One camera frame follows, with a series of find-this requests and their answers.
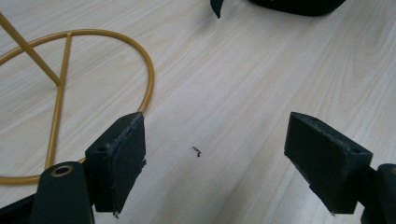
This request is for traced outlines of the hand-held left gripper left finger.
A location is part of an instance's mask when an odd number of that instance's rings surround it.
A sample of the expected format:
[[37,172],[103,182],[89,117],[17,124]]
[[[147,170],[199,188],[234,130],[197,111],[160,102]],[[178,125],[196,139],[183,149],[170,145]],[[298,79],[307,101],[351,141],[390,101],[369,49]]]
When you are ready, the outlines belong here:
[[97,212],[119,214],[146,162],[144,116],[117,119],[85,151],[90,199]]

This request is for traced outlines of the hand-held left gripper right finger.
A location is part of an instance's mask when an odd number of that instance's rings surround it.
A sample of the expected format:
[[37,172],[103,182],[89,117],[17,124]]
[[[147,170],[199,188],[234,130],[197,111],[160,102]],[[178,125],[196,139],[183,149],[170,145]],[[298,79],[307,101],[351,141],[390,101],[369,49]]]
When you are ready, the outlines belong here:
[[369,167],[372,152],[320,119],[292,112],[284,154],[330,212],[355,211],[356,175]]

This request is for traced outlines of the black headphones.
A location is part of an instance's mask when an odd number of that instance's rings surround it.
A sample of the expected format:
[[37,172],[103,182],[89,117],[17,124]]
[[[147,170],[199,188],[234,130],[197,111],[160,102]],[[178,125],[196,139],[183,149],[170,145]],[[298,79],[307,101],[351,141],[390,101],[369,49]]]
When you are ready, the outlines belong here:
[[346,0],[249,0],[253,4],[302,16],[324,16],[332,13]]

